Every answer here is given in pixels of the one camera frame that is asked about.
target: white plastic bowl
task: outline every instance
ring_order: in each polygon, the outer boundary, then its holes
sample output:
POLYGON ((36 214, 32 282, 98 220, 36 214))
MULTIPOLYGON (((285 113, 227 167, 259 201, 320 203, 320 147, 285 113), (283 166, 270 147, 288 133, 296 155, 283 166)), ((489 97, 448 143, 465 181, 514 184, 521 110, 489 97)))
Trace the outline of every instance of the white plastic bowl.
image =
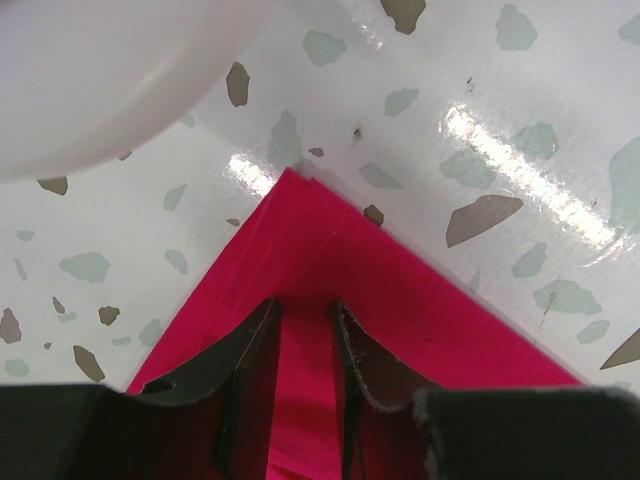
POLYGON ((0 179, 114 158, 191 107, 270 0, 0 0, 0 179))

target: glossy white floor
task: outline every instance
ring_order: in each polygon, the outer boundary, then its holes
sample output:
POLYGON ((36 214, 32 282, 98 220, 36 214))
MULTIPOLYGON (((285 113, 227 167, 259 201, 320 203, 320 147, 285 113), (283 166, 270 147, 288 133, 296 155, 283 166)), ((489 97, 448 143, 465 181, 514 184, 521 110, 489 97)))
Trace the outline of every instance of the glossy white floor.
POLYGON ((581 378, 639 390, 640 5, 423 5, 282 1, 125 160, 1 186, 0 380, 124 388, 297 164, 581 378))

